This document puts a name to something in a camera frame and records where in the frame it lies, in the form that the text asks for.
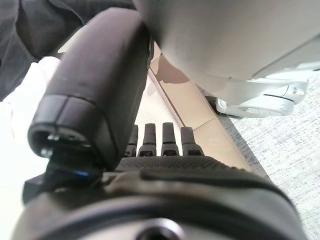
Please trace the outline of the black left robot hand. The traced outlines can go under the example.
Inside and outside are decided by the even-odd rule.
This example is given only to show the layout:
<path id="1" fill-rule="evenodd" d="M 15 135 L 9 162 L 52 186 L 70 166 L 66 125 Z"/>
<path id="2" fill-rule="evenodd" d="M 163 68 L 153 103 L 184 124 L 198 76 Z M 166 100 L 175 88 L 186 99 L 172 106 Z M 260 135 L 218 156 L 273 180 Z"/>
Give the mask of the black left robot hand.
<path id="1" fill-rule="evenodd" d="M 27 180 L 14 240 L 304 240 L 289 198 L 270 181 L 205 156 L 192 129 L 171 127 L 154 153 L 155 126 L 135 119 L 152 58 L 136 10 L 94 17 L 63 57 L 28 130 L 48 159 Z"/>

